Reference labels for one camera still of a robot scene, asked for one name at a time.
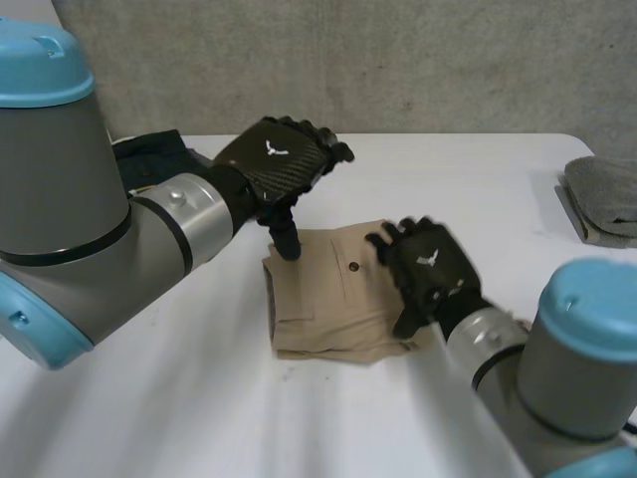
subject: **concrete wall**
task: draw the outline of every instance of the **concrete wall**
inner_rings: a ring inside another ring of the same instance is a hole
[[[50,0],[0,0],[0,17],[60,25]]]
[[[637,155],[634,0],[54,0],[115,136],[566,132]]]

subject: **white table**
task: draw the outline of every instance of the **white table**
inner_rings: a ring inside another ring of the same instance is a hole
[[[188,137],[214,154],[231,136]],[[337,227],[444,220],[485,293],[532,318],[581,244],[553,187],[590,154],[561,134],[344,134],[355,151],[295,210]],[[0,341],[2,478],[524,477],[438,343],[370,367],[272,357],[261,259],[248,224],[210,264],[93,353],[46,372]]]

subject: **beige fabric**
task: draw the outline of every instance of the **beige fabric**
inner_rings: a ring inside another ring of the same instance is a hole
[[[380,231],[381,222],[300,230],[302,256],[296,262],[284,261],[270,247],[264,266],[272,347],[280,358],[371,363],[418,348],[391,336],[402,301],[389,271],[364,241],[367,233]],[[350,270],[352,263],[357,270]]]

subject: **white logo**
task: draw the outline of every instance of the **white logo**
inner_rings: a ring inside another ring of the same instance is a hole
[[[270,146],[269,141],[266,141],[266,148],[268,149],[268,156],[272,156],[273,154],[290,154],[287,151],[277,151],[276,149]]]
[[[423,266],[434,267],[436,265],[436,259],[438,259],[438,249],[434,251],[431,257],[419,257],[416,259],[416,263],[422,264]]]

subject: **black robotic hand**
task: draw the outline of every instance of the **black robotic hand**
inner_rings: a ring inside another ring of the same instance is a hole
[[[326,127],[288,117],[264,118],[215,157],[205,178],[228,203],[235,233],[256,217],[269,227],[281,256],[296,260],[301,244],[292,206],[337,163],[353,160],[347,144]]]
[[[408,339],[439,320],[438,312],[453,296],[480,298],[480,278],[444,225],[425,217],[417,224],[405,218],[400,226],[383,223],[390,244],[375,233],[365,239],[375,246],[380,264],[389,267],[405,305],[393,335]]]

